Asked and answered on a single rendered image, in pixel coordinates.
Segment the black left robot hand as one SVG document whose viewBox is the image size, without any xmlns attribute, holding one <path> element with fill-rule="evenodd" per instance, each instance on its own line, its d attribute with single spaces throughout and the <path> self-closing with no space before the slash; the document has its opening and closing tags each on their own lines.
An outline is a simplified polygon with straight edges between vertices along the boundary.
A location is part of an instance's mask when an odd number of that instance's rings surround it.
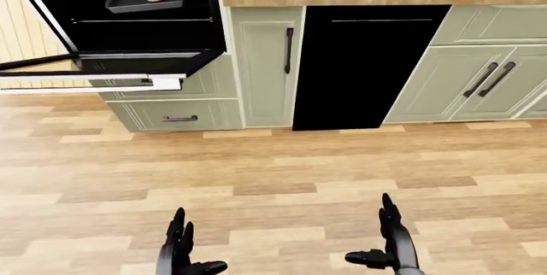
<svg viewBox="0 0 547 275">
<path fill-rule="evenodd" d="M 158 255 L 156 275 L 219 275 L 228 269 L 225 261 L 192 262 L 193 238 L 194 225 L 185 222 L 185 210 L 178 208 Z"/>
</svg>

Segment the green false drawer front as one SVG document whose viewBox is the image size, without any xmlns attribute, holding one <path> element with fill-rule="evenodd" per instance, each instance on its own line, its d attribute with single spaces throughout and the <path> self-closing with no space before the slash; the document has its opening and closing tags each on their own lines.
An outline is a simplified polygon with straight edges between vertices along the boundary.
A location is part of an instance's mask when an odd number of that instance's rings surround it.
<svg viewBox="0 0 547 275">
<path fill-rule="evenodd" d="M 547 5 L 454 5 L 431 44 L 547 44 Z"/>
</svg>

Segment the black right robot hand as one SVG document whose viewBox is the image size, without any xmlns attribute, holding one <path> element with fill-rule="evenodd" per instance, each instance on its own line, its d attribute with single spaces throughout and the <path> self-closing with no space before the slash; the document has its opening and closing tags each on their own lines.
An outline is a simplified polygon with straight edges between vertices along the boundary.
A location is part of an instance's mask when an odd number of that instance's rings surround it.
<svg viewBox="0 0 547 275">
<path fill-rule="evenodd" d="M 414 242 L 402 223 L 402 215 L 387 193 L 382 195 L 382 205 L 379 209 L 379 222 L 380 234 L 385 239 L 385 249 L 349 252 L 344 257 L 345 261 L 368 269 L 390 267 L 394 275 L 426 275 L 420 269 Z"/>
</svg>

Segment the black baking tray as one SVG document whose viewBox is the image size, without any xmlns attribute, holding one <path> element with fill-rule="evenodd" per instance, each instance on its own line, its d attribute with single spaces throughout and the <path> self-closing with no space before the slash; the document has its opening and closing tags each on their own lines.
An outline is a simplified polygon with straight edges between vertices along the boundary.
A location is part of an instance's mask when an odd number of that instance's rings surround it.
<svg viewBox="0 0 547 275">
<path fill-rule="evenodd" d="M 185 0 L 162 0 L 149 3 L 146 0 L 106 0 L 104 7 L 113 14 L 139 13 L 152 10 L 182 8 Z"/>
</svg>

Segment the black oven door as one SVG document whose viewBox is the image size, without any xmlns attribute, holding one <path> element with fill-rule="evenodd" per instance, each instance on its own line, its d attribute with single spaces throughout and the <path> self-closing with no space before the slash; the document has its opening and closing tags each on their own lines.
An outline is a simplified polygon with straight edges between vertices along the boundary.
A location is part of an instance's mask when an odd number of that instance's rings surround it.
<svg viewBox="0 0 547 275">
<path fill-rule="evenodd" d="M 0 95 L 178 91 L 197 53 L 64 54 L 0 63 Z"/>
</svg>

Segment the green cabinet drawer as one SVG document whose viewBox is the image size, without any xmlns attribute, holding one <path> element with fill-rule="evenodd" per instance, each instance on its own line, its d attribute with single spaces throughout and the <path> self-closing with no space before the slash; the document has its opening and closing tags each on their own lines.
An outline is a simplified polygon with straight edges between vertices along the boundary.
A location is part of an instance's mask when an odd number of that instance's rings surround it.
<svg viewBox="0 0 547 275">
<path fill-rule="evenodd" d="M 188 79 L 182 79 L 178 91 L 101 92 L 100 96 L 108 102 L 235 98 L 237 89 L 232 57 L 219 56 Z"/>
<path fill-rule="evenodd" d="M 130 132 L 225 131 L 243 128 L 237 100 L 168 100 L 110 102 L 109 106 Z M 190 122 L 163 122 L 197 115 Z"/>
</svg>

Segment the narrow green cabinet door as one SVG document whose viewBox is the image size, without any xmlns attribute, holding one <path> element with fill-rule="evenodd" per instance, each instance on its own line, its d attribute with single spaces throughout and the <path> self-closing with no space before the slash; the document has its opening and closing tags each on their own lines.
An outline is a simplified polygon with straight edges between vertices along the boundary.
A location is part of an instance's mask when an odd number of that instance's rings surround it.
<svg viewBox="0 0 547 275">
<path fill-rule="evenodd" d="M 231 8 L 245 123 L 292 126 L 304 8 Z M 286 28 L 294 28 L 291 72 L 285 74 Z"/>
</svg>

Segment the black dishwasher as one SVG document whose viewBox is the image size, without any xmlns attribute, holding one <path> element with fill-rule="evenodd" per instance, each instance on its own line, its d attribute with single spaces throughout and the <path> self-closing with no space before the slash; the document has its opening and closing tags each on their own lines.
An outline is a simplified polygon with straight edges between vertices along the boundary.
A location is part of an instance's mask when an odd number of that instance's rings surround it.
<svg viewBox="0 0 547 275">
<path fill-rule="evenodd" d="M 307 7 L 293 131 L 378 128 L 449 10 Z"/>
</svg>

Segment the black oven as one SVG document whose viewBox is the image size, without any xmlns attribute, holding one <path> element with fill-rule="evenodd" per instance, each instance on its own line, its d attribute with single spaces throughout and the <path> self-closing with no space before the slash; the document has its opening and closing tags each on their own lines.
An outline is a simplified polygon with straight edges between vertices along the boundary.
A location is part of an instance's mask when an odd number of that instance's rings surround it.
<svg viewBox="0 0 547 275">
<path fill-rule="evenodd" d="M 226 52 L 219 0 L 185 0 L 182 8 L 113 14 L 106 0 L 28 0 L 66 54 L 197 53 L 201 68 Z M 72 20 L 212 18 L 213 22 L 72 23 Z"/>
</svg>

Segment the oven rack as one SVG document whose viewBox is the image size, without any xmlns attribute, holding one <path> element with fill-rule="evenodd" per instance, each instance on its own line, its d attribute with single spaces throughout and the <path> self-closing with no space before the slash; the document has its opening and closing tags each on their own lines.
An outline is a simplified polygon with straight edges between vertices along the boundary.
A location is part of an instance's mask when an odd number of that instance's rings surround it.
<svg viewBox="0 0 547 275">
<path fill-rule="evenodd" d="M 212 18 L 162 20 L 72 20 L 72 23 L 157 23 L 157 22 L 213 22 Z"/>
</svg>

